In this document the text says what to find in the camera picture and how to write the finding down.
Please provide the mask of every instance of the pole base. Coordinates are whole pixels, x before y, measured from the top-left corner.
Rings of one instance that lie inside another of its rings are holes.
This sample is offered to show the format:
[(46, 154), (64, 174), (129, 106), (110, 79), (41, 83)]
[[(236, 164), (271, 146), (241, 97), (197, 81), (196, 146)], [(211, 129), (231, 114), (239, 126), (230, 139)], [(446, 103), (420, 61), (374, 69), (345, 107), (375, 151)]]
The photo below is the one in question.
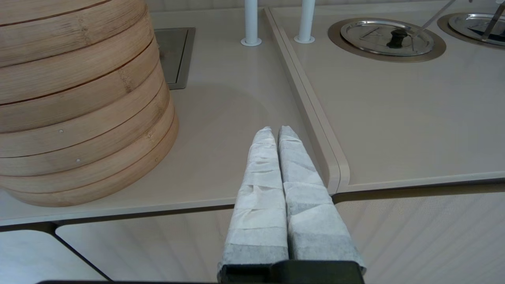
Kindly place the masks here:
[(260, 44), (261, 44), (261, 38), (259, 38), (259, 37), (258, 37), (258, 38), (256, 39), (256, 42), (255, 42), (255, 43), (247, 43), (247, 42), (245, 42), (245, 38), (243, 38), (243, 39), (240, 41), (240, 43), (241, 43), (242, 45), (244, 45), (244, 46), (256, 46), (256, 45), (260, 45)]
[(300, 40), (300, 36), (299, 35), (297, 35), (297, 36), (294, 37), (294, 41), (296, 41), (298, 43), (312, 43), (315, 40), (316, 39), (313, 36), (311, 36), (311, 38), (308, 41), (302, 41), (302, 40)]

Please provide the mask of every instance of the bamboo steamer rim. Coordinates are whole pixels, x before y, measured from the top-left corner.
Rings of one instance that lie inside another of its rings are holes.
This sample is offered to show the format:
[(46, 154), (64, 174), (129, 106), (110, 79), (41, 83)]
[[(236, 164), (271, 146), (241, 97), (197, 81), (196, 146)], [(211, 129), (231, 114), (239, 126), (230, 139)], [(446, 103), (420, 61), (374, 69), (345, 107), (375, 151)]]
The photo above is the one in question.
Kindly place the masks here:
[(52, 152), (97, 137), (137, 114), (156, 96), (163, 84), (163, 73), (156, 72), (134, 91), (94, 112), (46, 127), (0, 133), (0, 157)]
[(110, 0), (2, 0), (0, 3), (0, 26), (75, 12)]
[(159, 61), (158, 44), (153, 40), (124, 66), (89, 83), (49, 96), (0, 105), (0, 133), (49, 126), (102, 108), (140, 86)]
[[(160, 64), (155, 72), (162, 72)], [(174, 108), (171, 99), (169, 99), (168, 108)], [(124, 123), (85, 142), (38, 155), (0, 158), (0, 175), (43, 175), (95, 162), (133, 143), (148, 131), (163, 113), (164, 110), (151, 101)]]
[(173, 123), (174, 106), (170, 105), (167, 87), (160, 89), (150, 103), (162, 113), (161, 117), (135, 141), (101, 159), (66, 171), (35, 176), (0, 176), (0, 186), (17, 192), (55, 193), (86, 186), (114, 175), (140, 160), (155, 147)]
[(107, 75), (144, 51), (153, 38), (154, 31), (146, 11), (133, 26), (106, 40), (64, 54), (0, 68), (0, 105), (47, 96)]
[(111, 195), (136, 182), (153, 170), (169, 153), (179, 131), (179, 120), (174, 114), (173, 124), (161, 142), (136, 163), (117, 174), (95, 183), (57, 193), (22, 193), (5, 189), (21, 202), (45, 207), (78, 205)]
[(50, 18), (0, 26), (0, 67), (95, 44), (138, 22), (146, 10), (142, 0), (110, 0)]

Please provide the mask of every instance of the beige cabinet front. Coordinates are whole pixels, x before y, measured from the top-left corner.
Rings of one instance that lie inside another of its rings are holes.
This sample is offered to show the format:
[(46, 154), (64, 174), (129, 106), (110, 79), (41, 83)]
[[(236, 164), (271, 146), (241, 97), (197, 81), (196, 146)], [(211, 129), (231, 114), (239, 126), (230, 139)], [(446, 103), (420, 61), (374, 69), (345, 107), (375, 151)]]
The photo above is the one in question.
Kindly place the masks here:
[(216, 282), (231, 213), (65, 225), (56, 233), (112, 280)]
[(337, 204), (373, 284), (505, 279), (505, 193)]
[(0, 232), (0, 283), (35, 284), (44, 280), (105, 280), (50, 234)]

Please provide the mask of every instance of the white paper wrapping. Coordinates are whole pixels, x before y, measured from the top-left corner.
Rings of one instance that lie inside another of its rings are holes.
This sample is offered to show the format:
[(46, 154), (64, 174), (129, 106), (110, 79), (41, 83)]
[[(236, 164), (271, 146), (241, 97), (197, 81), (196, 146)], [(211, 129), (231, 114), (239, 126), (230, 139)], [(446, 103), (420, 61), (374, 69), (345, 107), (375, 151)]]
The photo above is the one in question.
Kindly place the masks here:
[(286, 202), (272, 130), (256, 133), (226, 236), (225, 264), (267, 264), (289, 259)]
[(351, 260), (364, 272), (365, 264), (347, 227), (303, 143), (289, 126), (279, 131), (279, 157), (291, 259)]

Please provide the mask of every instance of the metal lid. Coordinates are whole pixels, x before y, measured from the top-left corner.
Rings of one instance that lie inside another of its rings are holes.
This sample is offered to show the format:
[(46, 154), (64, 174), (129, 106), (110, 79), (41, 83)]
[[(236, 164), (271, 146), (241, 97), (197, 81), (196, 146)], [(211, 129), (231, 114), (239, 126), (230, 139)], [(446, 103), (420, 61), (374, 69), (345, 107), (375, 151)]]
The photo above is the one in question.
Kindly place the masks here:
[(426, 32), (413, 38), (416, 25), (377, 18), (354, 19), (342, 26), (341, 36), (355, 47), (381, 55), (418, 56), (433, 50), (434, 40)]
[[(449, 18), (448, 23), (456, 32), (482, 40), (482, 35), (492, 18), (493, 14), (457, 13)], [(505, 46), (505, 16), (499, 18), (486, 42)]]

